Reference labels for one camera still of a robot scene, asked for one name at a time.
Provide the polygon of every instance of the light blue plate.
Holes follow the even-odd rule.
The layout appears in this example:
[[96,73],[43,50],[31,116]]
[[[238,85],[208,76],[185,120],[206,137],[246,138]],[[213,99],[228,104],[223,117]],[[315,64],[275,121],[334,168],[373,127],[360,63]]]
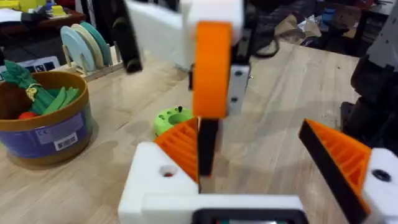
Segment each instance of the light blue plate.
[[74,31],[70,27],[63,26],[61,28],[61,39],[62,43],[67,46],[69,55],[71,56],[74,62],[76,62],[80,67],[82,67],[83,63],[80,60],[80,54],[83,54],[86,61],[87,71],[95,70],[93,55],[91,54],[85,41],[80,37],[80,35],[76,31]]
[[97,42],[98,46],[101,49],[102,58],[104,59],[104,64],[111,65],[112,61],[111,51],[109,50],[109,47],[106,44],[102,35],[91,24],[87,22],[82,22],[80,25],[84,27],[94,37],[95,41]]

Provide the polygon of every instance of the plate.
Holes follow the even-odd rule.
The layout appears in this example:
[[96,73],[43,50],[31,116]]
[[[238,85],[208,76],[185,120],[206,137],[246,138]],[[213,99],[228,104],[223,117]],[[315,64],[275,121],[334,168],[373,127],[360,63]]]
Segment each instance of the plate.
[[71,26],[71,28],[74,29],[78,34],[80,34],[81,38],[83,38],[88,48],[91,50],[96,68],[104,67],[104,60],[102,58],[101,49],[95,41],[94,37],[79,24],[74,24]]
[[80,37],[80,35],[74,31],[72,28],[63,26],[61,28],[61,39],[62,43],[67,46],[69,55],[72,60],[79,65],[83,66],[80,59],[80,54],[83,54],[86,61],[86,69],[88,71],[95,70],[94,57],[91,54],[86,42]]
[[82,22],[80,25],[84,27],[94,37],[95,41],[99,45],[102,57],[104,59],[104,64],[111,65],[112,62],[111,51],[109,50],[109,47],[105,42],[104,38],[102,37],[102,35],[88,22]]

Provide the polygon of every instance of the beige plate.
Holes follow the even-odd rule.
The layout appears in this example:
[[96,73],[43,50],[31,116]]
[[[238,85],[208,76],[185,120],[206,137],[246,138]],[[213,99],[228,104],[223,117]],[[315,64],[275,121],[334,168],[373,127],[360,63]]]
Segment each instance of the beige plate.
[[97,42],[95,41],[94,37],[81,25],[74,24],[71,26],[73,30],[75,30],[81,38],[86,42],[88,48],[90,49],[91,53],[94,57],[95,67],[97,69],[104,67],[104,60],[102,58],[101,49],[98,46]]

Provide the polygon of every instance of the wooden tabletop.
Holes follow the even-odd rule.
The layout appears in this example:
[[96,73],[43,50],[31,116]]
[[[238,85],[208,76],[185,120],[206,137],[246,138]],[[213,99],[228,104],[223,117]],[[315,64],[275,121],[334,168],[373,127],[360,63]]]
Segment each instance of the wooden tabletop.
[[[298,133],[304,118],[339,126],[340,103],[357,99],[349,84],[357,61],[286,43],[274,58],[253,60],[243,113],[224,121],[215,192],[297,194],[310,223],[346,223]],[[190,107],[187,75],[151,57],[141,73],[120,70],[88,85],[95,133],[76,159],[25,170],[0,150],[2,222],[118,223],[135,147],[154,139],[157,113]]]
[[70,16],[59,19],[46,19],[32,26],[26,26],[25,24],[21,23],[1,25],[0,34],[18,34],[30,30],[44,29],[49,27],[70,26],[75,23],[80,23],[86,19],[86,15],[71,9],[67,9],[66,13]]

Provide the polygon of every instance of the container label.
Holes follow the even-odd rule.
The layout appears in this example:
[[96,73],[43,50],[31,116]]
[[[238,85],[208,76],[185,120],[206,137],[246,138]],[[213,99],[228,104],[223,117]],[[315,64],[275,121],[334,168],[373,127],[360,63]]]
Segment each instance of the container label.
[[82,114],[78,113],[74,117],[50,127],[36,129],[36,136],[40,144],[47,144],[57,141],[65,136],[74,133],[83,127]]
[[90,104],[65,121],[27,131],[0,131],[0,141],[17,157],[38,158],[65,150],[92,132]]
[[57,151],[61,151],[62,149],[65,149],[77,142],[77,135],[76,133],[73,133],[65,138],[59,139],[58,141],[54,142],[55,149]]

